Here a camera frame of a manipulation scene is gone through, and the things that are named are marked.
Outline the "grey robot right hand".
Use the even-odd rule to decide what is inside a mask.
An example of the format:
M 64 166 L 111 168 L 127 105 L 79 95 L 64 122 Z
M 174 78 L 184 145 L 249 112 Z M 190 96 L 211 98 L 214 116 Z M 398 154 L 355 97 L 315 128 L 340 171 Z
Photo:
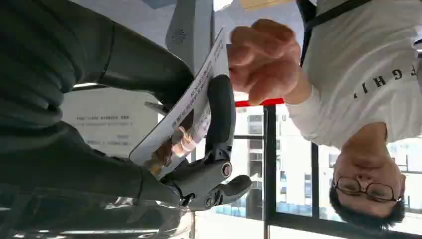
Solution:
M 77 83 L 145 91 L 175 107 L 193 85 L 186 63 L 148 38 L 68 0 L 0 3 L 0 183 L 44 191 L 156 200 L 194 211 L 230 204 L 251 188 L 230 176 L 235 107 L 229 76 L 199 84 L 209 101 L 206 154 L 157 178 L 109 157 L 62 121 Z

